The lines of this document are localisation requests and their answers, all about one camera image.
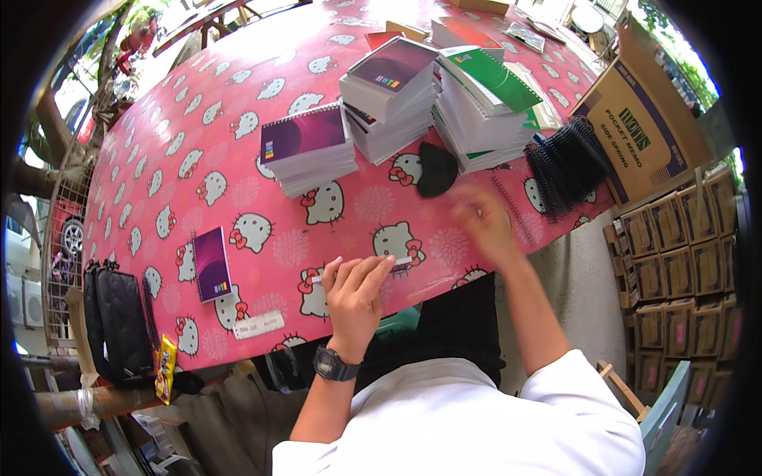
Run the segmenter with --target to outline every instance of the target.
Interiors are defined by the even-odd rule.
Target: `table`
[[[406,160],[415,163],[421,140],[442,145],[433,130],[379,167],[357,152],[358,172],[303,200],[288,200],[258,160],[261,125],[338,99],[338,79],[369,50],[363,34],[383,30],[387,18],[430,30],[430,18],[445,15],[468,18],[500,41],[506,60],[533,71],[562,117],[595,81],[560,43],[547,40],[539,55],[505,36],[517,20],[512,10],[501,18],[444,2],[331,0],[266,18],[199,52],[104,137],[84,221],[85,258],[115,258],[122,271],[141,281],[149,277],[158,332],[178,342],[182,369],[329,335],[325,293],[309,277],[338,255],[381,254],[384,238],[394,255],[418,259],[406,274],[384,282],[386,314],[491,271],[450,218],[450,193],[422,199],[391,173]],[[415,178],[415,169],[405,170]],[[550,222],[533,206],[530,177],[526,159],[519,158],[459,176],[456,183],[503,196],[524,253],[613,205],[602,186],[572,216]],[[202,305],[189,240],[220,225],[234,293]],[[234,338],[236,318],[273,310],[285,328]]]

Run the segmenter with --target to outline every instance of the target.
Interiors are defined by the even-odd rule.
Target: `car wheel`
[[[63,223],[61,230],[61,248],[71,256],[82,252],[82,241],[85,237],[85,226],[79,218],[72,217]]]

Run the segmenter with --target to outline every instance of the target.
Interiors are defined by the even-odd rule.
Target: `wristwatch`
[[[327,349],[325,346],[318,346],[312,364],[315,366],[316,374],[336,382],[354,379],[360,371],[359,365],[351,366],[344,363],[334,350]]]

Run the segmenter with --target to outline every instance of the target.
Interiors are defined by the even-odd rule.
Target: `white t-shirt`
[[[355,395],[331,444],[285,441],[273,475],[642,474],[640,429],[580,350],[535,372],[521,398],[465,359],[384,375]]]

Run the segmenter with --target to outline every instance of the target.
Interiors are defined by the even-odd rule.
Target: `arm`
[[[527,375],[555,362],[571,346],[530,262],[519,251],[510,219],[498,199],[478,187],[456,190],[453,214],[482,254],[505,277],[508,306]],[[481,217],[476,212],[481,210]]]
[[[344,363],[357,365],[363,361],[383,313],[379,287],[394,260],[393,256],[373,256],[342,263],[338,257],[323,270],[322,283],[334,328],[326,347]],[[333,382],[315,375],[291,431],[291,441],[330,443],[339,439],[349,422],[353,393],[354,379]]]

